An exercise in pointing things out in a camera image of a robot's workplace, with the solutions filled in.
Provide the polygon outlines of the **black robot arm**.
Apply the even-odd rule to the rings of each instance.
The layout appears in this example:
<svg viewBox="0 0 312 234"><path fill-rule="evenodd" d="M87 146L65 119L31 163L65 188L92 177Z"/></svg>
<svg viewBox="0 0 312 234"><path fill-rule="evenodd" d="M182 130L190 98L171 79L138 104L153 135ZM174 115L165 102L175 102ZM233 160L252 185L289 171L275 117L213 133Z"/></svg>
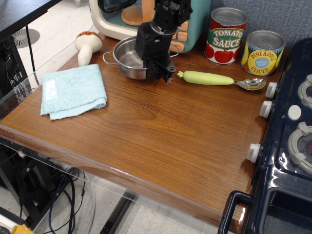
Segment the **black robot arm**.
<svg viewBox="0 0 312 234"><path fill-rule="evenodd" d="M189 0L157 0L154 18L139 26L135 51L146 69L145 79L172 81L176 68L170 57L170 45L177 28L193 12Z"/></svg>

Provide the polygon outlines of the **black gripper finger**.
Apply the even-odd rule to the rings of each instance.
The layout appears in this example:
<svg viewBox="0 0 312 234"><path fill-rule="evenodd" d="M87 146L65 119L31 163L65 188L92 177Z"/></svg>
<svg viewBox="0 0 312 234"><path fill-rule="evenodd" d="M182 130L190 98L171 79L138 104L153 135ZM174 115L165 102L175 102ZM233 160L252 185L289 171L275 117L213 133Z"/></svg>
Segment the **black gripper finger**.
<svg viewBox="0 0 312 234"><path fill-rule="evenodd" d="M162 78L165 80L165 82L167 84L171 83L173 81L172 72L169 72L167 70L161 69L160 70L160 74L161 74Z"/></svg>
<svg viewBox="0 0 312 234"><path fill-rule="evenodd" d="M161 78L160 64L158 61L147 60L146 80L153 81Z"/></svg>

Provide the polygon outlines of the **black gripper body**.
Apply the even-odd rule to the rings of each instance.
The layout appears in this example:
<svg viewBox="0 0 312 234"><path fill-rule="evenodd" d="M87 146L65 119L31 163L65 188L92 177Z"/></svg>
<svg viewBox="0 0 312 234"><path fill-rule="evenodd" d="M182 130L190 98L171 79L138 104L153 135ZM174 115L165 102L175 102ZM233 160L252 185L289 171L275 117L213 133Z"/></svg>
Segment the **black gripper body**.
<svg viewBox="0 0 312 234"><path fill-rule="evenodd" d="M169 56L171 40L176 32L161 29L155 22L145 22L139 26L136 36L135 51L143 61L143 67L147 68L149 62L153 62L166 73L174 73L176 68Z"/></svg>

